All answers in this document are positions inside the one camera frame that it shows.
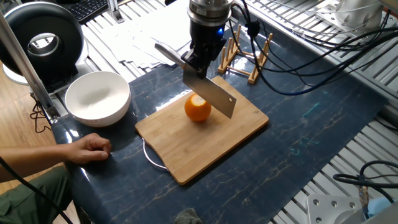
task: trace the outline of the blue marble table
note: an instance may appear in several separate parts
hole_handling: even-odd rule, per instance
[[[269,31],[274,33],[272,50],[291,66],[316,57],[273,27],[269,26]],[[246,35],[241,44],[251,52]],[[218,75],[219,62],[209,68],[210,77]],[[237,58],[234,66],[252,69],[244,58]],[[330,63],[321,60],[301,72],[329,67]],[[264,74],[281,90],[306,88],[297,77]],[[386,103],[385,98],[349,76],[301,96],[274,93],[261,80],[247,84],[247,77],[235,73],[224,78],[268,115],[269,124],[184,186],[147,161],[134,129],[138,121],[187,91],[179,67],[162,66],[131,82],[129,111],[112,126],[89,128],[71,116],[60,118],[52,126],[59,144],[98,133],[113,145],[107,161],[82,167],[67,164],[75,203],[97,224],[173,223],[184,208],[194,208],[205,224],[268,223]],[[306,81],[315,83],[322,78]],[[148,151],[153,160],[161,162],[151,149]]]

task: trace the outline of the orange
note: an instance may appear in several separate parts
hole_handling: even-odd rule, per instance
[[[194,93],[185,102],[185,113],[192,121],[204,121],[209,117],[211,105]]]

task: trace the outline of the white bowl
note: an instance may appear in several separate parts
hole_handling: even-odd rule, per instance
[[[81,123],[105,127],[119,121],[129,109],[130,87],[113,72],[91,72],[74,81],[65,95],[67,110]]]

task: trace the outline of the kitchen knife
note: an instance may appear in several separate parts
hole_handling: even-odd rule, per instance
[[[170,46],[164,43],[156,43],[155,48],[164,54],[168,59],[174,61],[183,68],[182,81],[186,86],[191,88],[204,100],[209,102],[214,108],[222,112],[225,116],[232,118],[236,98],[231,96],[227,91],[215,84],[209,78],[201,79],[197,75],[197,71],[190,65],[186,64],[181,56]]]

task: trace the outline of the person's arm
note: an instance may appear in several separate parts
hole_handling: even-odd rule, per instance
[[[97,134],[89,134],[70,144],[0,149],[0,157],[20,176],[26,177],[60,162],[85,164],[89,161],[102,161],[108,158],[110,152],[109,140]],[[13,176],[0,165],[0,182],[13,179]]]

